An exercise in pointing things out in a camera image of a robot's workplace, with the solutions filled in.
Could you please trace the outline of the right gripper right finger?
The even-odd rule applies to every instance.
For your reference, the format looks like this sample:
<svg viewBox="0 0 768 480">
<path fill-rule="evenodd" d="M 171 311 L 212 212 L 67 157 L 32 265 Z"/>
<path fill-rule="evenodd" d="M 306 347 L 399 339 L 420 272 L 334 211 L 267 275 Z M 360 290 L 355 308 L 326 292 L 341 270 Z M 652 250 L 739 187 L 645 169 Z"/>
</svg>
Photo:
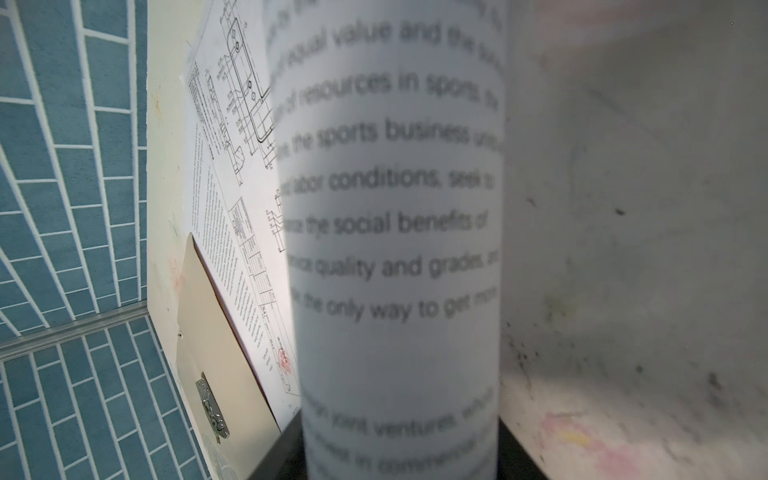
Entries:
<svg viewBox="0 0 768 480">
<path fill-rule="evenodd" d="M 502 419 L 498 426 L 497 480 L 548 480 Z"/>
</svg>

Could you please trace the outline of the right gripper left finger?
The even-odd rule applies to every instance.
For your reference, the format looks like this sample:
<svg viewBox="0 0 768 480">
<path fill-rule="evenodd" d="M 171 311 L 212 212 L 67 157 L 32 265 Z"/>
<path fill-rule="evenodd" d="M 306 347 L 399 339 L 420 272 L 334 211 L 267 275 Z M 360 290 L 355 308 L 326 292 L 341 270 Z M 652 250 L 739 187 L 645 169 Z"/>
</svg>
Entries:
<svg viewBox="0 0 768 480">
<path fill-rule="evenodd" d="M 248 479 L 306 480 L 301 411 L 296 413 Z"/>
</svg>

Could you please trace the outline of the beige cardboard file folder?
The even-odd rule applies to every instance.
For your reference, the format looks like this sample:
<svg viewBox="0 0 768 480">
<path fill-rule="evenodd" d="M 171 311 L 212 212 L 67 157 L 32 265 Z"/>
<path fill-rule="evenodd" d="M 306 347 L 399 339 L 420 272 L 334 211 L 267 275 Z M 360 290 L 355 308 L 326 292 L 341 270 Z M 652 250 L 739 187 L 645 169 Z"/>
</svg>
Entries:
<svg viewBox="0 0 768 480">
<path fill-rule="evenodd" d="M 176 365 L 203 454 L 215 479 L 247 479 L 280 430 L 229 323 L 192 236 L 186 240 L 179 296 Z M 217 442 L 195 381 L 204 372 L 230 430 Z"/>
</svg>

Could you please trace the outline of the text printed paper sheet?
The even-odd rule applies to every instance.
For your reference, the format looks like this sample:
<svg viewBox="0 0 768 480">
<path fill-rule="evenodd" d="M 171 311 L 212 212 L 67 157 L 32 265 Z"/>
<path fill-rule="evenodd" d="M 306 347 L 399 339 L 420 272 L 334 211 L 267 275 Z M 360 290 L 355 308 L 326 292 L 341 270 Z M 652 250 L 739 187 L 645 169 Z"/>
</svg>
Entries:
<svg viewBox="0 0 768 480">
<path fill-rule="evenodd" d="M 497 475 L 502 1 L 266 1 L 312 479 Z"/>
</svg>

